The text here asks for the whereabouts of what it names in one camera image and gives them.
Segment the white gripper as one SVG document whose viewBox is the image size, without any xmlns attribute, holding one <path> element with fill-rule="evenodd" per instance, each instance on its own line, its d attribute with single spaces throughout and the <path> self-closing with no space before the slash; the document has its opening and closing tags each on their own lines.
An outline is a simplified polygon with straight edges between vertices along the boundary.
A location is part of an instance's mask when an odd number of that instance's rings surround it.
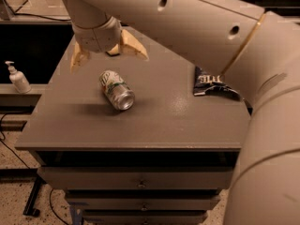
<svg viewBox="0 0 300 225">
<path fill-rule="evenodd" d="M 87 64 L 90 52 L 105 53 L 119 42 L 121 54 L 134 55 L 142 60 L 149 59 L 147 50 L 141 42 L 128 30 L 121 31 L 120 22 L 112 16 L 104 15 L 96 18 L 75 16 L 71 22 L 77 41 L 71 56 L 71 73 L 76 73 Z"/>
</svg>

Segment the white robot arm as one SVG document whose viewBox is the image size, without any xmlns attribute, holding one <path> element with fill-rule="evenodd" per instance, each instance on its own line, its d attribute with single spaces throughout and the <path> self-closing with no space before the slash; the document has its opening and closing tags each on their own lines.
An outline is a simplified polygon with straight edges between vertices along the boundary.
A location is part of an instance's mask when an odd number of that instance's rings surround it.
<svg viewBox="0 0 300 225">
<path fill-rule="evenodd" d="M 79 0 L 220 78 L 252 107 L 224 225 L 300 225 L 300 27 L 241 0 Z"/>
</svg>

